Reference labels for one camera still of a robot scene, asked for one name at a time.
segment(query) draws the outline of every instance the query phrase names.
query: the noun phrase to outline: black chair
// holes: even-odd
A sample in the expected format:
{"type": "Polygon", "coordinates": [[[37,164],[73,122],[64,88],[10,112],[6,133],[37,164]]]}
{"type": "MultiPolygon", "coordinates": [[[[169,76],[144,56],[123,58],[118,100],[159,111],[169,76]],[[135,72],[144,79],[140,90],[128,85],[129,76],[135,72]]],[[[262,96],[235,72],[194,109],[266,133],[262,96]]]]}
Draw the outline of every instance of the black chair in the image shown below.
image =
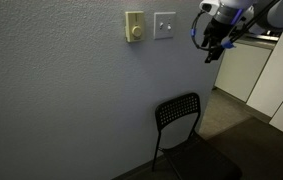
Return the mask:
{"type": "Polygon", "coordinates": [[[152,164],[154,171],[158,150],[162,151],[179,179],[236,180],[240,179],[240,168],[221,152],[208,144],[195,132],[200,119],[200,99],[196,93],[189,93],[159,105],[155,111],[158,128],[158,141],[152,164]],[[173,121],[197,113],[189,137],[173,148],[160,148],[161,130],[173,121]]]}

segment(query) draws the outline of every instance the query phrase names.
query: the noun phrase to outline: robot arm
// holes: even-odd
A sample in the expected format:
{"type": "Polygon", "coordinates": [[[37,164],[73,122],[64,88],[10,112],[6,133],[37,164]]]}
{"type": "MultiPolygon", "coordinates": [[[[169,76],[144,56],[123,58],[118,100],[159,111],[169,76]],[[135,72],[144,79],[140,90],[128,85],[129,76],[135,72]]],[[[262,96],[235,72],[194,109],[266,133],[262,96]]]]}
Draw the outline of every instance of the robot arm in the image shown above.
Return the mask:
{"type": "Polygon", "coordinates": [[[209,52],[206,63],[219,59],[224,48],[233,46],[232,43],[247,30],[252,33],[262,33],[265,30],[283,31],[283,0],[203,0],[200,9],[201,12],[192,25],[192,40],[197,48],[209,52]],[[213,18],[204,31],[202,44],[198,45],[195,28],[203,13],[208,13],[213,18]],[[237,23],[242,21],[242,32],[222,43],[237,23]]]}

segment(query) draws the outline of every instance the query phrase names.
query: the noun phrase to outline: kitchen counter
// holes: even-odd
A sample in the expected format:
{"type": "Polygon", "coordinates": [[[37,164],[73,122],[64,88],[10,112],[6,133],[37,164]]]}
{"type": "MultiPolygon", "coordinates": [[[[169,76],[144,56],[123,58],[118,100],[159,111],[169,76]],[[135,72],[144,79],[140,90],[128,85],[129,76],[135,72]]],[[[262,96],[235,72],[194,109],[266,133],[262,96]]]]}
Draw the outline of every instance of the kitchen counter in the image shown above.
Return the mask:
{"type": "Polygon", "coordinates": [[[273,50],[275,45],[277,44],[276,41],[267,41],[262,39],[246,37],[246,36],[242,36],[235,43],[246,44],[246,45],[270,49],[270,50],[273,50]]]}

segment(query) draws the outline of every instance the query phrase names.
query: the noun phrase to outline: light switch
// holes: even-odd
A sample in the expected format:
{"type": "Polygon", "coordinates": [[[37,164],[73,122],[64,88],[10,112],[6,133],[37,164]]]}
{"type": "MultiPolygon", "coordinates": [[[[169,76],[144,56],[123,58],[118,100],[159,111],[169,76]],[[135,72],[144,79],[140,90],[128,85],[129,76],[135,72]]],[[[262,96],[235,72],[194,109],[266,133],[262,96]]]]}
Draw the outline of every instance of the light switch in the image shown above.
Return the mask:
{"type": "Polygon", "coordinates": [[[175,12],[154,13],[154,39],[172,38],[175,32],[175,12]]]}
{"type": "Polygon", "coordinates": [[[143,11],[125,12],[125,34],[127,42],[144,40],[144,13],[143,11]]]}

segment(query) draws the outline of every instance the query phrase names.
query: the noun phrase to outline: chair leg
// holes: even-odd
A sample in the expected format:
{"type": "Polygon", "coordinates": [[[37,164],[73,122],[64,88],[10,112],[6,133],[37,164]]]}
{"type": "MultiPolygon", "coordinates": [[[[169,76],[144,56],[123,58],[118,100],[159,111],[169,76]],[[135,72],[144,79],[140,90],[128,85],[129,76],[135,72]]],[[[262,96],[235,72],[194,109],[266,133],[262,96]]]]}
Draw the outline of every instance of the chair leg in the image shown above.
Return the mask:
{"type": "Polygon", "coordinates": [[[161,139],[161,132],[158,135],[157,145],[155,146],[154,158],[153,158],[153,162],[152,162],[152,172],[154,171],[155,161],[157,159],[157,153],[158,153],[158,149],[159,149],[160,139],[161,139]]]}
{"type": "Polygon", "coordinates": [[[156,148],[156,151],[154,153],[153,162],[152,162],[152,172],[154,171],[155,161],[157,160],[157,153],[158,153],[158,149],[156,148]]]}

